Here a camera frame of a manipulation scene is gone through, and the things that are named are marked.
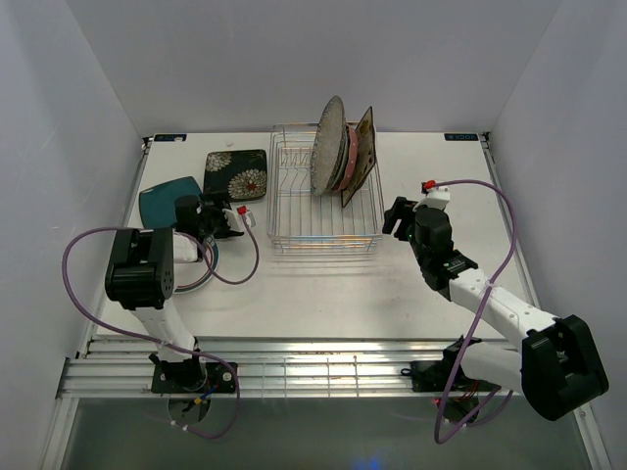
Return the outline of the black floral square plate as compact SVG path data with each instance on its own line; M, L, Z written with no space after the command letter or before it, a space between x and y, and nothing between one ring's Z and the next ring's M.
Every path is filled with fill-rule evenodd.
M263 149L209 152L203 193L224 193L230 202L255 201L267 191L267 156Z

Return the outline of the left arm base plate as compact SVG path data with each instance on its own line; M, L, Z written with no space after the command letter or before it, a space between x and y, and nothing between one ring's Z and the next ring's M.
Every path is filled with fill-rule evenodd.
M237 368L236 362L229 362L228 367L219 362L201 362L194 370L180 369L168 375L156 365L150 392L159 395L234 394Z

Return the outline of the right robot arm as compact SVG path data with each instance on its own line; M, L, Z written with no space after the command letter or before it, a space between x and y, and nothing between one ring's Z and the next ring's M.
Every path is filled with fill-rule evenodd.
M605 394L609 382L588 324L527 304L493 287L478 264L455 249L441 204L398 197L384 213L383 231L410 244L426 285L447 301L480 314L512 348L459 338L442 359L406 369L416 392L464 389L472 382L522 394L543 418L556 421Z

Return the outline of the cream flower square plate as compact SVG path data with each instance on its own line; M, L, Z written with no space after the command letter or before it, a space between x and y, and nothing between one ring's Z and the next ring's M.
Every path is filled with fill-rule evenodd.
M377 164L376 128L373 108L368 107L357 125L357 155L351 180L341 193L342 207L346 208L357 192L362 188L370 172Z

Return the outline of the large speckled round plate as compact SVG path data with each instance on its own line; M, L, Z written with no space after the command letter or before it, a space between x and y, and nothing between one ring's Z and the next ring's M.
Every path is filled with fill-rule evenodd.
M311 187L315 196L328 191L343 161L346 115L342 99L335 95L326 104L317 124L310 161Z

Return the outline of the pink polka dot plate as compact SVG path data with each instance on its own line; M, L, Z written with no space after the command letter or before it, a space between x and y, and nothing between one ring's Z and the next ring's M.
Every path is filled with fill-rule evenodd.
M334 192L344 191L348 187L357 165L359 138L356 131L350 125L347 125L347 136L346 163L344 164L342 173L339 174L342 178L333 187Z

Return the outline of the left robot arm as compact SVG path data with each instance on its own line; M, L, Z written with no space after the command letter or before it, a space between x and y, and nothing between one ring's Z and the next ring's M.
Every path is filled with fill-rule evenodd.
M241 236L255 226L250 212L214 199L188 195L174 203L174 223L165 228L116 232L105 277L108 298L137 318L157 339L151 360L162 378L185 391L205 386L208 368L193 354L196 338L184 326L173 300L176 264L216 259L214 240Z

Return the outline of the mint green flower plate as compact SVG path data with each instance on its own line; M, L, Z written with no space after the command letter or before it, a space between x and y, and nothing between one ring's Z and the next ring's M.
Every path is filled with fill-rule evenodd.
M340 147L339 156L334 166L331 178L329 179L326 190L329 192L336 191L337 187L341 183L341 180L344 176L345 166L348 162L349 155L349 147L350 147L350 137L348 126L344 128L344 138Z

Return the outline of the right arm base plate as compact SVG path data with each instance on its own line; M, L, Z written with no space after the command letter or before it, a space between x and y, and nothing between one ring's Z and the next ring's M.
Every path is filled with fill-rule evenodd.
M401 369L402 377L410 379L411 389L418 392L443 392L447 384L450 367L443 360L415 360L407 367ZM453 392L491 392L496 385L482 381L469 379L458 372L452 385Z

